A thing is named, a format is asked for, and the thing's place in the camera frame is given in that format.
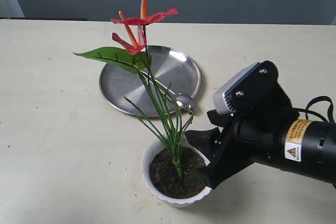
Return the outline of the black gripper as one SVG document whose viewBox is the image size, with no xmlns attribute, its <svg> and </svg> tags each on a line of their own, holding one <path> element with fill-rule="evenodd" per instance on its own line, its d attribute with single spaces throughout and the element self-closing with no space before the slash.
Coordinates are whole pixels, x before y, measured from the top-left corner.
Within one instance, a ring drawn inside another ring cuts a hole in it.
<svg viewBox="0 0 336 224">
<path fill-rule="evenodd" d="M 206 114 L 215 128 L 185 136 L 209 159 L 197 171 L 207 187 L 215 189 L 254 163 L 335 185 L 334 120 L 288 118 L 269 126 L 252 116 Z"/>
</svg>

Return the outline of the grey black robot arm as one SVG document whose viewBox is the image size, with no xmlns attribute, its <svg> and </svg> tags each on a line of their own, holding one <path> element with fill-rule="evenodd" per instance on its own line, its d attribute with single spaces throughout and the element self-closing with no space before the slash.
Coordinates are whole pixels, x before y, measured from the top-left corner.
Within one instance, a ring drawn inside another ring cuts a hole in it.
<svg viewBox="0 0 336 224">
<path fill-rule="evenodd" d="M 207 114 L 213 129 L 185 132 L 187 142 L 209 160 L 197 171 L 207 187 L 215 189 L 253 163 L 335 185 L 334 123 L 308 121 L 301 130 L 295 109 Z"/>
</svg>

